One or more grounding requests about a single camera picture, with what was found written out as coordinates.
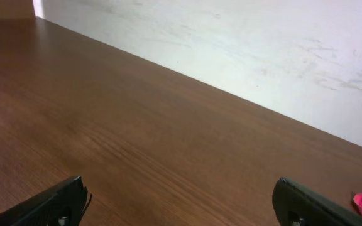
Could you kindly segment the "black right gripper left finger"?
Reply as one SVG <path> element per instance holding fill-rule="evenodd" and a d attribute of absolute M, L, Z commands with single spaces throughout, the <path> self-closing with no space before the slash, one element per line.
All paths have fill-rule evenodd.
<path fill-rule="evenodd" d="M 78 226 L 92 201 L 81 176 L 71 176 L 0 213 L 0 225 Z"/>

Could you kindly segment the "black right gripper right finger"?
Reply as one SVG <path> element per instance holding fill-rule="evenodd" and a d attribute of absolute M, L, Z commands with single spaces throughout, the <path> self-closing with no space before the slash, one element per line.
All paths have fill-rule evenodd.
<path fill-rule="evenodd" d="M 281 226 L 362 226 L 362 217 L 309 188 L 280 178 L 272 204 Z"/>

